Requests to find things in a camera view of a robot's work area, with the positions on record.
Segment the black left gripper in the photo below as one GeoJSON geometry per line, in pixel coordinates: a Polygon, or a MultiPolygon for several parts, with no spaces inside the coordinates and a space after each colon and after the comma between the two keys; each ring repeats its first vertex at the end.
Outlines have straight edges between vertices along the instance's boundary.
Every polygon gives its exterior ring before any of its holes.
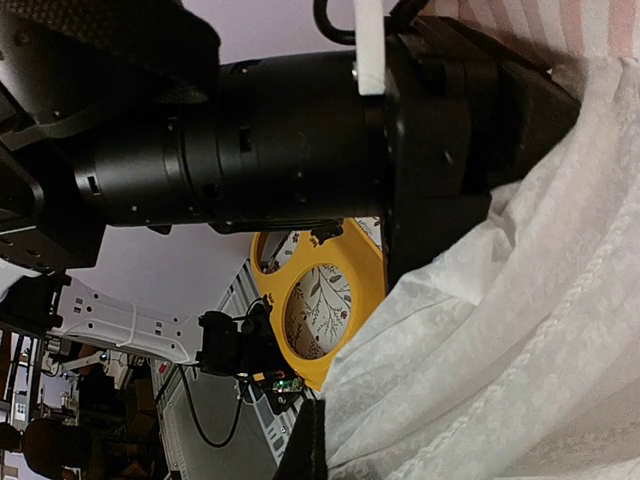
{"type": "Polygon", "coordinates": [[[389,284],[489,210],[499,63],[467,27],[425,19],[387,43],[380,95],[351,52],[226,65],[214,100],[88,134],[74,168],[104,224],[221,234],[307,230],[322,243],[379,216],[389,284]]]}

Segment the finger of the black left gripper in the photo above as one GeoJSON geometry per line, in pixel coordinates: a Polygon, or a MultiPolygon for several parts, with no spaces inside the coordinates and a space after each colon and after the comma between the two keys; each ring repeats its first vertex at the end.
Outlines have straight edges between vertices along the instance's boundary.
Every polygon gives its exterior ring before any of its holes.
{"type": "Polygon", "coordinates": [[[580,103],[526,61],[497,62],[494,185],[523,179],[575,126],[580,103]]]}

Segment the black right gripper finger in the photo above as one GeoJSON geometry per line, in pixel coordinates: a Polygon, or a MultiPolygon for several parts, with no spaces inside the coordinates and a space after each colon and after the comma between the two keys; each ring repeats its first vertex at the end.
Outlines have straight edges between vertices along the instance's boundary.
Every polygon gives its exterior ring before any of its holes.
{"type": "Polygon", "coordinates": [[[305,400],[273,480],[327,480],[325,401],[305,400]]]}

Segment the pink striped pet tent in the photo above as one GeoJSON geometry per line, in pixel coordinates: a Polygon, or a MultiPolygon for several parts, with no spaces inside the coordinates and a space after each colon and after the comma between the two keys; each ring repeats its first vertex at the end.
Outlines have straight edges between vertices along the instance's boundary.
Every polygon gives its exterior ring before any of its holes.
{"type": "Polygon", "coordinates": [[[575,127],[405,275],[325,381],[332,479],[639,475],[639,5],[437,1],[545,67],[575,127]]]}

